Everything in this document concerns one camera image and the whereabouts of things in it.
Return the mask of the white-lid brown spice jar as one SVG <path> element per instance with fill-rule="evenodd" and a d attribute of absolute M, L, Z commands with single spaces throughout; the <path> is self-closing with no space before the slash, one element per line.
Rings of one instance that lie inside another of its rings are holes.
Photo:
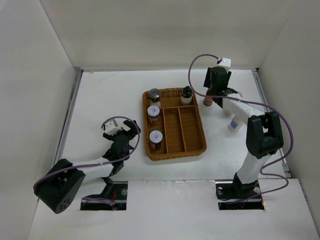
<path fill-rule="evenodd" d="M 161 148 L 163 140 L 163 134 L 159 130 L 153 130 L 149 134 L 149 144 L 153 150 L 158 150 Z"/>

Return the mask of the orange-label spice jar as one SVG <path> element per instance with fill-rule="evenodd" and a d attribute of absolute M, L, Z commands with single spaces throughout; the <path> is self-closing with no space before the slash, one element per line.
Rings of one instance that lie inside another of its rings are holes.
<path fill-rule="evenodd" d="M 150 105 L 147 108 L 147 119 L 150 124 L 157 124 L 159 121 L 160 108 L 156 105 Z"/>

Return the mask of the red ketchup bottle yellow cap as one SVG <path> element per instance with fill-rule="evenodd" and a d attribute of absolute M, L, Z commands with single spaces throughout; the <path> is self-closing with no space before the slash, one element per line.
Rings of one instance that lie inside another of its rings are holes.
<path fill-rule="evenodd" d="M 210 92 L 209 89 L 206 91 L 206 94 L 205 94 L 205 95 L 206 95 L 206 96 L 210 96 L 210 95 L 211 95 L 211 92 Z M 203 104 L 204 104 L 205 106 L 211 106 L 211 105 L 213 104 L 213 99 L 212 99 L 211 97 L 205 97 L 205 98 L 203 99 Z"/>

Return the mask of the black-cap glass salt bottle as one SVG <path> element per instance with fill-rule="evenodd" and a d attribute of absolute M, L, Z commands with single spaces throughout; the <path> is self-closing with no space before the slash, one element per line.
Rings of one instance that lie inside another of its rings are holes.
<path fill-rule="evenodd" d="M 193 99 L 193 90 L 186 86 L 181 90 L 180 102 L 183 106 L 190 105 Z"/>

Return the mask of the clear-cap salt grinder bottle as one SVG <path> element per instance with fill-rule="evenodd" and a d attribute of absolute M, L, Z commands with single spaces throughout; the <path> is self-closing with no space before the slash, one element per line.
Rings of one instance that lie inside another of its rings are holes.
<path fill-rule="evenodd" d="M 158 88 L 152 88 L 148 91 L 149 103 L 151 106 L 161 107 L 161 91 Z"/>

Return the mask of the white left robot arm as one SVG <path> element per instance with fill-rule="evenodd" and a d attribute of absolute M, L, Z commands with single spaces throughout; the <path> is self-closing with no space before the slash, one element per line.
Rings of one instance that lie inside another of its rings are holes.
<path fill-rule="evenodd" d="M 65 211 L 73 200 L 81 200 L 82 210 L 121 210 L 127 196 L 122 183 L 111 178 L 123 167 L 136 150 L 133 139 L 140 139 L 141 129 L 135 120 L 122 117 L 126 128 L 118 126 L 116 117 L 102 123 L 102 136 L 111 142 L 98 159 L 75 164 L 63 158 L 33 186 L 34 194 L 55 214 Z"/>

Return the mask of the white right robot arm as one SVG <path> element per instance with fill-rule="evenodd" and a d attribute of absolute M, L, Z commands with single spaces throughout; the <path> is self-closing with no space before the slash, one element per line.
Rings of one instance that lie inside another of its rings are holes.
<path fill-rule="evenodd" d="M 236 128 L 240 122 L 246 125 L 247 155 L 231 184 L 232 193 L 243 198 L 256 185 L 259 171 L 270 156 L 284 145 L 280 116 L 275 111 L 263 112 L 251 103 L 236 98 L 238 92 L 228 87 L 231 72 L 224 67 L 209 67 L 203 86 L 208 88 L 213 101 L 223 110 L 234 115 L 230 124 Z"/>

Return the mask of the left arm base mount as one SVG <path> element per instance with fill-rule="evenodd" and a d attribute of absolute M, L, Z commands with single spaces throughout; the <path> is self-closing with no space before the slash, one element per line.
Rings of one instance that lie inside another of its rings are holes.
<path fill-rule="evenodd" d="M 112 181 L 104 178 L 104 189 L 100 194 L 82 198 L 81 211 L 125 211 L 127 209 L 128 181 Z"/>

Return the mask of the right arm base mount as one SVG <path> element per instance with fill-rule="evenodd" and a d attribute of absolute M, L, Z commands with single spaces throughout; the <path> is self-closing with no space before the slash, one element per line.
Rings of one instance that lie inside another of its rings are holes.
<path fill-rule="evenodd" d="M 215 183 L 219 210 L 264 210 L 258 180 L 242 184 L 237 175 L 232 181 L 217 181 Z"/>

